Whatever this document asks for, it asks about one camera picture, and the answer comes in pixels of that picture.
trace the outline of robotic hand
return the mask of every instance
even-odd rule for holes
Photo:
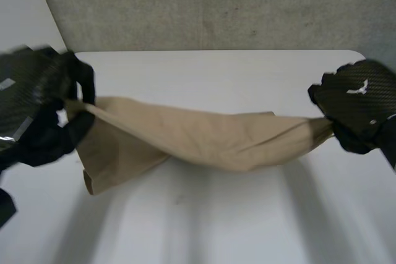
[[[333,122],[341,146],[365,154],[380,148],[396,163],[396,75],[384,65],[363,60],[324,74],[308,89],[311,101]]]
[[[64,127],[57,111],[64,100],[95,104],[93,69],[72,52],[23,48],[0,55],[0,174],[15,163],[39,166],[72,152],[95,117],[81,112]],[[0,227],[15,213],[10,196],[0,189]]]

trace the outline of gray wall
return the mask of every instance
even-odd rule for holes
[[[396,66],[396,0],[47,0],[75,51],[353,49]]]

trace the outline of tan fabric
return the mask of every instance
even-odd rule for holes
[[[158,106],[129,98],[98,98],[97,106],[73,103],[96,115],[77,148],[91,194],[138,176],[176,156],[230,171],[285,163],[332,135],[326,119],[273,113],[216,114]]]

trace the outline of white logo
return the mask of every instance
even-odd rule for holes
[[[369,80],[365,80],[363,83],[363,87],[357,90],[348,90],[346,91],[348,94],[366,94],[367,93],[367,87],[369,85]]]
[[[0,82],[0,91],[5,90],[6,88],[11,87],[13,84],[15,84],[15,81],[12,79],[5,79],[2,82]]]

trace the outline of white table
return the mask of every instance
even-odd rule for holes
[[[352,51],[78,57],[95,68],[98,95],[312,117],[321,113],[308,87],[363,58]],[[396,263],[396,178],[378,151],[346,153],[332,139],[290,164],[246,174],[169,160],[97,197],[87,195],[81,167],[73,154],[7,172],[2,186],[19,212],[0,232],[0,263]]]

